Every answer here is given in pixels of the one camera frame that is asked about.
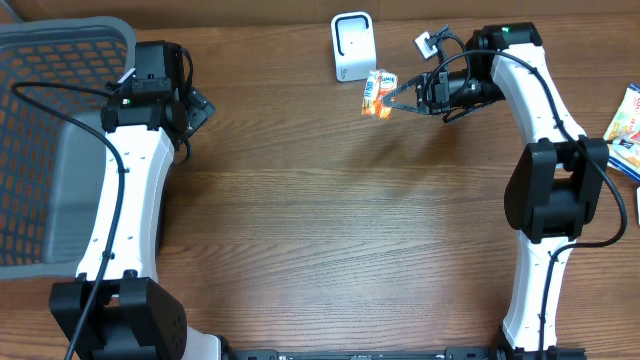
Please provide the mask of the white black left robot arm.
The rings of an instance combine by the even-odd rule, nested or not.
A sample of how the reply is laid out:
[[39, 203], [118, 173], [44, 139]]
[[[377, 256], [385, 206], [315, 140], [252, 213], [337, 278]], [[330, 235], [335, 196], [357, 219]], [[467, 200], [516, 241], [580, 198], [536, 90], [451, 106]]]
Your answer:
[[222, 340], [189, 326], [156, 266], [170, 167], [215, 108], [193, 87], [182, 46], [139, 42], [134, 60], [99, 112], [106, 157], [95, 223], [74, 280], [53, 286], [50, 311], [69, 356], [220, 359]]

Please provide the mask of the white tube gold cap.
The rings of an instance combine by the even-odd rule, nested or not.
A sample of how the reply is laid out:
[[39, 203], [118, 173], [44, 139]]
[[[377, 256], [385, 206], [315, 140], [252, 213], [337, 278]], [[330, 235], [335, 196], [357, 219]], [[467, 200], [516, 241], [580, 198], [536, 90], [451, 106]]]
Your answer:
[[636, 199], [636, 219], [638, 226], [640, 225], [640, 187], [638, 186], [635, 191]]

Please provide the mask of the yellow snack bag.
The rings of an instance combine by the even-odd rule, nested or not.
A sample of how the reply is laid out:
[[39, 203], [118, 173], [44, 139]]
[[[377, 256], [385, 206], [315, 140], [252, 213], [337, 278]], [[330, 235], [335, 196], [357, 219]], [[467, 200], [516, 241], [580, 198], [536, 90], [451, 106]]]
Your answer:
[[609, 148], [608, 166], [639, 181], [639, 85], [631, 83], [603, 135]]

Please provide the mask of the orange white tissue pack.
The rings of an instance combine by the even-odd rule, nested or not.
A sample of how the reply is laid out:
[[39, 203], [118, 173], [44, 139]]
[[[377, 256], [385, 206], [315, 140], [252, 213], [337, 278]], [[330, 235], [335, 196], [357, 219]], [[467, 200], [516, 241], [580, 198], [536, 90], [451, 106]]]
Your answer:
[[383, 104], [383, 97], [397, 88], [397, 76], [384, 70], [370, 71], [366, 80], [361, 114], [388, 120], [391, 108]]

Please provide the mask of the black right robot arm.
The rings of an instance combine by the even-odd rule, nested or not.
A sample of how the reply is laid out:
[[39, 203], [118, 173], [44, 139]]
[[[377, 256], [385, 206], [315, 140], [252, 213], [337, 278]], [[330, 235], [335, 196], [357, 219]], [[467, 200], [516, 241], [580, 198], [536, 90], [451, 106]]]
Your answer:
[[489, 25], [462, 43], [465, 69], [452, 72], [443, 48], [448, 27], [414, 44], [438, 66], [383, 96], [384, 105], [451, 122], [504, 100], [524, 149], [504, 192], [507, 222], [517, 233], [509, 309], [497, 344], [472, 359], [582, 359], [557, 345], [556, 313], [564, 272], [583, 227], [592, 221], [606, 176], [608, 147], [590, 138], [564, 105], [531, 22]]

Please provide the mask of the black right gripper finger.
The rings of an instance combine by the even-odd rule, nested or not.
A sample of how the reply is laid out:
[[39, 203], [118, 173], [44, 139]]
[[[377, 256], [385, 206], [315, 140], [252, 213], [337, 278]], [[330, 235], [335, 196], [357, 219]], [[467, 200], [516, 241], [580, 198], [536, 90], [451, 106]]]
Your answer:
[[398, 110], [402, 110], [402, 111], [406, 111], [406, 112], [413, 112], [413, 113], [417, 113], [417, 114], [421, 114], [421, 115], [429, 115], [430, 114], [429, 108], [426, 107], [424, 104], [412, 106], [412, 105], [409, 105], [409, 104], [396, 102], [393, 98], [386, 98], [386, 97], [384, 97], [382, 99], [382, 104], [385, 107], [389, 107], [389, 108], [392, 108], [392, 109], [398, 109]]
[[408, 80], [407, 82], [401, 85], [398, 85], [394, 90], [384, 95], [382, 98], [382, 102], [393, 103], [394, 98], [397, 95], [405, 92], [409, 88], [416, 88], [416, 87], [422, 86], [423, 83], [424, 83], [424, 75], [423, 74], [416, 75], [415, 77], [411, 78], [410, 80]]

